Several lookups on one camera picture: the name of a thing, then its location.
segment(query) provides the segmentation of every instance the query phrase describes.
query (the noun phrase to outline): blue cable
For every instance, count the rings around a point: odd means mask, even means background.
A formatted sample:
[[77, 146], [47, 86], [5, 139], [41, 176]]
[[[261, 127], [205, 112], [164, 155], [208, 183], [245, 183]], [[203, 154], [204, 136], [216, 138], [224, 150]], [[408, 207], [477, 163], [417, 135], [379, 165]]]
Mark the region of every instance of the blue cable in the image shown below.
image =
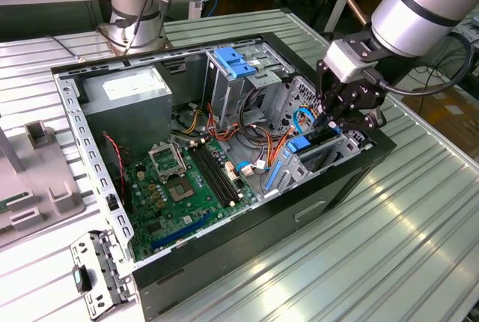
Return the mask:
[[298, 112], [299, 110], [296, 110], [295, 112], [293, 112], [293, 125], [298, 130], [298, 132], [302, 134], [301, 127], [299, 126], [299, 123], [298, 123]]
[[309, 111], [308, 109], [305, 109], [304, 107], [300, 107], [299, 109], [295, 110], [293, 112], [293, 125], [298, 130], [299, 133], [302, 133], [301, 127], [299, 126], [299, 122], [298, 122], [298, 112], [302, 112], [303, 114], [308, 116], [311, 123], [313, 123], [314, 120], [316, 120], [316, 119], [314, 118], [311, 111]]
[[215, 4], [213, 5], [213, 9], [208, 13], [207, 17], [210, 17], [213, 11], [216, 9], [216, 5], [218, 4], [218, 0], [215, 0]]
[[303, 114], [305, 114], [306, 116], [308, 116], [309, 121], [311, 121], [311, 122], [314, 122], [314, 120], [316, 120], [316, 118], [315, 118], [314, 115], [311, 113], [311, 111], [309, 111], [308, 109], [305, 109], [304, 107], [300, 107], [297, 111], [300, 111], [300, 112], [302, 112]]
[[238, 163], [237, 171], [240, 172], [241, 168], [243, 168], [247, 165], [251, 165], [251, 163], [249, 161], [242, 161], [242, 162]]

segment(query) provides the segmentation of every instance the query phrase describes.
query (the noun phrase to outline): ventilation slot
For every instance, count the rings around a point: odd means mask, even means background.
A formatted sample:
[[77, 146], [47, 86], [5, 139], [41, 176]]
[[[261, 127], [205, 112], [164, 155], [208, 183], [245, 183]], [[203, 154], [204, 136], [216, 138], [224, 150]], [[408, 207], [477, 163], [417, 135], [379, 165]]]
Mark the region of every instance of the ventilation slot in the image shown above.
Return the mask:
[[276, 188], [279, 188], [279, 187], [281, 186], [281, 184], [283, 183], [284, 179], [286, 178], [286, 175], [287, 175], [287, 171], [283, 172], [283, 174], [281, 175], [281, 178], [279, 179], [278, 184], [276, 185]]

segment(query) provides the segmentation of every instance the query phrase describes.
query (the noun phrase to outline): blue drive bay latch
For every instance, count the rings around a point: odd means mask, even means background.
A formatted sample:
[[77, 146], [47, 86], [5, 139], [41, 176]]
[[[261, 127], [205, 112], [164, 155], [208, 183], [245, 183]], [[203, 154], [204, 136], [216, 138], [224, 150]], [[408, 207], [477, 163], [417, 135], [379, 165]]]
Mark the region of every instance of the blue drive bay latch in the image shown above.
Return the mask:
[[216, 49], [215, 56], [235, 79], [254, 75], [257, 72], [254, 67], [249, 66], [243, 55], [232, 47]]

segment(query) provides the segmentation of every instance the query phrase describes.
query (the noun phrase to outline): aluminum workbench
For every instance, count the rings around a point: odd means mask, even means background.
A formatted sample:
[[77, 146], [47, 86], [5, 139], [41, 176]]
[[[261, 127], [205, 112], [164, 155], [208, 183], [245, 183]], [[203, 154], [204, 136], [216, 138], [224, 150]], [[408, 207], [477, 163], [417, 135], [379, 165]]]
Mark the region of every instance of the aluminum workbench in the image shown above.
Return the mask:
[[[326, 49], [279, 10], [165, 28], [175, 46], [273, 31], [311, 66]], [[60, 38], [88, 60], [112, 56], [96, 33]], [[88, 321], [69, 245], [106, 223], [49, 72], [72, 62], [46, 38], [0, 43], [1, 127], [8, 136], [37, 119], [54, 128], [86, 204], [78, 216], [1, 251], [0, 321]], [[383, 109], [383, 131], [397, 148], [347, 202], [159, 320], [461, 321], [479, 299], [479, 168], [398, 100], [389, 97]], [[141, 316], [130, 303], [105, 321]]]

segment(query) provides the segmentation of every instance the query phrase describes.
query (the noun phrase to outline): motherboard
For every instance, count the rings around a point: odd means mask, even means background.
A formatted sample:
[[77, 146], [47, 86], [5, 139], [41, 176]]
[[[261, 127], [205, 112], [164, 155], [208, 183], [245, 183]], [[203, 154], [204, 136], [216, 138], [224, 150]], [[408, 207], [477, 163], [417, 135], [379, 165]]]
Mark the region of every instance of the motherboard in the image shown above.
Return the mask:
[[[136, 261], [257, 201], [242, 177], [232, 176], [232, 171], [228, 171], [231, 162], [215, 140], [173, 152], [165, 147], [153, 156], [125, 168], [132, 195], [129, 220], [135, 229], [132, 248]], [[163, 178], [162, 171], [182, 163], [185, 166], [182, 173]], [[228, 185], [219, 185], [221, 181], [228, 181]]]

